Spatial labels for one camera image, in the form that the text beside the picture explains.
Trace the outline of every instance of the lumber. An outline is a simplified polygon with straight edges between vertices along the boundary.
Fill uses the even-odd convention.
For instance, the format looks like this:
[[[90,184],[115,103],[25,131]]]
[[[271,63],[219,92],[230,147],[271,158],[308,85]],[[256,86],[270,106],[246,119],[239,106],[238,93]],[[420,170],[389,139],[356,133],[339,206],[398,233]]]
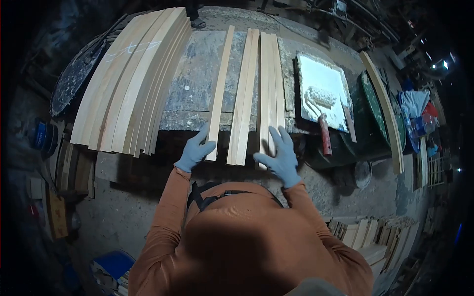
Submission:
[[[109,113],[107,114],[107,118],[105,121],[102,140],[100,144],[101,151],[112,151],[112,141],[115,132],[115,127],[117,125],[117,118],[119,116],[120,108],[122,107],[122,103],[125,98],[128,86],[130,85],[135,70],[137,69],[138,64],[140,63],[140,60],[145,54],[145,51],[148,46],[157,46],[157,43],[152,43],[153,37],[173,10],[173,8],[168,8],[161,13],[161,15],[158,17],[158,19],[143,37],[140,45],[137,46],[137,49],[133,53],[132,57],[130,58],[130,61],[128,62],[125,70],[123,71],[122,77],[120,78],[120,81],[117,84],[117,89],[113,95],[112,102],[109,108]]]
[[[127,144],[128,146],[124,146],[125,153],[139,157],[140,149],[145,149],[144,141],[146,135],[148,135],[148,128],[150,127],[150,123],[155,119],[156,106],[160,105],[162,99],[160,90],[162,93],[165,92],[163,89],[168,90],[167,87],[169,87],[169,84],[171,83],[176,68],[173,69],[172,74],[171,71],[168,72],[168,69],[171,69],[170,65],[174,64],[174,59],[179,60],[181,57],[182,51],[177,49],[181,48],[183,36],[187,36],[189,26],[189,22],[186,18],[176,20],[173,27],[170,28],[170,30],[173,31],[173,35],[170,35],[170,32],[168,32],[167,37],[163,39],[163,42],[167,42],[167,45],[163,46],[162,52],[159,52],[159,54],[162,55],[162,59],[157,65],[157,70],[154,74],[153,81],[150,84],[150,90],[148,91],[146,98],[138,101],[140,107],[137,109],[139,111],[131,133],[130,143]]]
[[[206,156],[207,161],[215,161],[217,157],[217,141],[219,137],[220,113],[222,111],[222,99],[224,98],[224,88],[226,86],[227,68],[229,66],[230,49],[234,39],[235,27],[230,25],[224,38],[224,46],[220,60],[217,80],[213,88],[212,98],[209,104],[209,132],[207,142],[215,141],[216,148]]]
[[[382,272],[383,266],[385,265],[386,261],[387,261],[387,258],[384,258],[380,260],[379,262],[375,263],[374,265],[370,266],[370,268],[372,269],[372,273],[374,275],[374,281],[378,278],[378,276]]]
[[[247,83],[245,85],[245,96],[240,119],[239,143],[236,153],[236,164],[245,165],[247,155],[248,130],[250,127],[250,112],[252,110],[252,100],[254,97],[255,70],[258,56],[259,30],[252,29],[252,47],[250,49],[250,61],[248,66]]]
[[[160,84],[160,93],[158,96],[159,99],[155,100],[155,105],[151,109],[151,119],[149,123],[145,126],[148,128],[148,130],[145,130],[147,132],[143,133],[143,135],[146,134],[146,139],[145,136],[143,136],[144,140],[142,141],[142,148],[145,150],[145,153],[149,155],[151,155],[150,151],[152,151],[153,153],[155,152],[156,139],[158,137],[158,131],[160,129],[161,117],[163,114],[163,109],[166,100],[168,99],[171,82],[176,72],[176,68],[178,67],[178,63],[181,59],[184,48],[188,43],[189,38],[191,37],[192,30],[189,18],[186,18],[184,23],[184,32],[181,35],[181,38],[176,41],[177,45],[173,49],[173,56],[172,58],[170,58],[170,63],[167,66],[167,74],[165,75],[163,82]]]
[[[123,152],[124,147],[130,147],[136,118],[143,112],[144,101],[147,98],[153,78],[155,77],[156,64],[162,60],[163,48],[169,43],[171,36],[174,35],[174,29],[176,29],[176,27],[174,27],[173,30],[170,29],[173,27],[175,21],[179,18],[183,18],[184,15],[184,8],[175,8],[159,28],[140,59],[118,114],[117,125],[112,140],[112,151]]]
[[[273,47],[273,64],[275,66],[276,122],[278,126],[285,127],[285,95],[283,89],[282,63],[276,34],[271,34],[271,40]]]
[[[276,84],[275,84],[275,66],[273,59],[273,49],[272,49],[272,39],[270,34],[262,32],[261,43],[262,51],[264,51],[268,58],[267,67],[268,67],[268,126],[274,127],[278,130],[278,123],[276,121]],[[274,157],[276,153],[275,142],[273,141],[272,136],[268,137],[268,155]]]
[[[392,258],[390,259],[390,264],[388,266],[388,269],[395,268],[398,260],[400,259],[400,255],[403,252],[403,249],[405,248],[405,243],[407,242],[409,230],[410,230],[409,227],[405,227],[401,230],[400,236],[398,237],[398,240],[397,240],[397,245],[395,246],[395,251],[393,252]]]
[[[247,90],[246,86],[247,86],[247,83],[249,82],[248,77],[252,76],[252,74],[250,74],[249,68],[250,68],[250,59],[252,55],[251,53],[252,42],[253,42],[255,33],[256,32],[251,28],[247,30],[244,53],[242,56],[242,64],[240,66],[240,74],[239,74],[238,84],[237,84],[237,95],[236,95],[236,101],[234,104],[234,112],[232,114],[232,125],[230,126],[229,149],[227,152],[227,160],[226,160],[226,163],[231,164],[231,165],[237,164],[237,152],[238,152],[239,146],[241,145],[240,140],[243,140],[239,138],[240,129],[242,128],[242,120],[244,117],[243,113],[250,112],[250,110],[244,110],[244,105],[245,105],[245,100],[246,100],[246,90]]]
[[[48,193],[46,197],[47,213],[50,226],[53,229],[51,233],[55,239],[59,239],[68,235],[64,199],[51,190],[48,190]]]
[[[269,109],[269,69],[268,63],[269,56],[268,53],[264,51],[263,44],[266,43],[266,34],[260,36],[260,101],[258,105],[258,118],[257,118],[257,138],[259,142],[259,152],[267,154],[267,148],[269,145],[270,132],[268,131],[269,119],[268,119],[268,109]],[[262,163],[257,164],[259,168],[266,170],[266,166]]]
[[[403,164],[403,150],[401,148],[400,134],[398,132],[397,121],[395,119],[395,114],[393,113],[392,104],[388,97],[387,91],[382,84],[379,72],[377,71],[369,55],[362,51],[359,56],[362,60],[362,63],[364,63],[364,66],[367,68],[370,80],[374,85],[380,106],[382,107],[382,113],[385,119],[388,137],[390,140],[390,147],[392,149],[393,172],[396,175],[401,174],[405,170]]]
[[[143,37],[161,14],[162,11],[155,11],[143,15],[130,34],[122,41],[120,48],[126,48],[124,53],[114,56],[113,60],[110,61],[111,65],[102,78],[99,91],[94,101],[94,103],[98,105],[95,118],[88,117],[88,121],[90,120],[93,123],[90,131],[89,149],[98,150],[100,148],[103,126],[107,120],[110,104],[112,103],[112,98],[117,89],[118,82],[122,77],[122,73],[130,59],[135,55],[135,51],[142,42]]]
[[[407,236],[407,241],[405,243],[405,246],[403,247],[403,251],[401,252],[400,258],[397,262],[397,265],[403,264],[403,261],[408,258],[410,255],[410,251],[413,247],[413,243],[415,242],[416,235],[418,233],[418,228],[419,228],[419,222],[416,224],[410,226],[410,230],[408,232]]]
[[[377,220],[370,221],[369,228],[367,230],[367,235],[364,238],[364,242],[362,243],[363,247],[366,247],[374,242],[375,234],[377,233],[379,222]]]
[[[352,245],[352,248],[354,250],[360,249],[362,247],[362,243],[364,242],[365,238],[365,233],[367,232],[368,223],[368,219],[362,219],[359,221],[359,226],[355,235],[354,244]]]
[[[372,244],[368,247],[363,247],[358,251],[364,257],[365,261],[367,261],[369,265],[372,265],[384,258],[386,250],[387,246]]]
[[[142,16],[136,16],[127,24],[127,26],[125,26],[123,31],[117,36],[117,39],[115,39],[115,41],[110,45],[110,48],[105,53],[104,58],[99,62],[99,65],[97,65],[77,111],[76,119],[74,121],[75,128],[71,134],[72,143],[89,145],[89,137],[86,135],[83,137],[83,132],[92,124],[87,122],[88,116],[92,115],[90,112],[95,114],[95,111],[97,110],[97,107],[94,107],[93,103],[95,103],[94,100],[102,82],[102,78],[111,65],[108,62],[107,57],[113,57],[120,53],[120,50],[122,49],[120,48],[122,41],[129,35],[141,18]]]

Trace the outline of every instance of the sandal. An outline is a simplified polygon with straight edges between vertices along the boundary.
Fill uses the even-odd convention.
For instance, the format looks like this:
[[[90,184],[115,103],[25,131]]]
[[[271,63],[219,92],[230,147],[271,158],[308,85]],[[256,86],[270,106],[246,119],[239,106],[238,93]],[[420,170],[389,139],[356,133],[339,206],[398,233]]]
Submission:
[[[191,27],[195,29],[204,29],[206,27],[206,23],[202,19],[197,18],[191,22]]]

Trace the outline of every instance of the gloved hand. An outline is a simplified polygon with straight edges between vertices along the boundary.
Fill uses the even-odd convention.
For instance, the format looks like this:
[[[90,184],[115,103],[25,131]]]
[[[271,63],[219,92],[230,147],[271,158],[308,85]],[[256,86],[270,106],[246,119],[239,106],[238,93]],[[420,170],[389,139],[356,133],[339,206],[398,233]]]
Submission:
[[[280,136],[274,127],[269,127],[270,134],[276,147],[276,157],[270,157],[262,153],[254,153],[254,160],[263,163],[277,177],[283,181],[283,187],[295,186],[301,177],[296,172],[298,161],[293,151],[293,140],[283,126],[279,126]]]
[[[215,141],[209,141],[204,145],[200,145],[206,139],[208,131],[209,123],[206,123],[201,127],[201,131],[197,135],[186,142],[181,159],[174,164],[177,168],[191,173],[191,170],[216,148]]]

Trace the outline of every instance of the plastic bottle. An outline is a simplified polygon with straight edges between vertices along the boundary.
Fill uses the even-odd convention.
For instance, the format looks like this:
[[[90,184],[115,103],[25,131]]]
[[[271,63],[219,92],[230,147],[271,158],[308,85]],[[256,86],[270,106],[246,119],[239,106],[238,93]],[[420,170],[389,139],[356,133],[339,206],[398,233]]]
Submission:
[[[433,116],[428,113],[410,121],[413,130],[413,136],[420,138],[435,131],[436,122]]]

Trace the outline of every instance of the green barrel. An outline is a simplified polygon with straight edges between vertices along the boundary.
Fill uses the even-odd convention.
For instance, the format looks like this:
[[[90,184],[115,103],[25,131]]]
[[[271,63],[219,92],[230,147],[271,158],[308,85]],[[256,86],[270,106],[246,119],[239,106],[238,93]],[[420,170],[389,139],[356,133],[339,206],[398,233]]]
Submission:
[[[308,135],[304,158],[313,169],[320,170],[358,161],[391,157],[392,151],[382,109],[367,71],[359,76],[357,83],[350,90],[350,95],[357,143],[351,141],[350,134],[330,129],[332,156],[326,157],[322,153],[321,136]],[[390,99],[392,106],[398,106],[391,94]],[[396,107],[394,111],[403,150],[406,142],[405,126],[399,108]]]

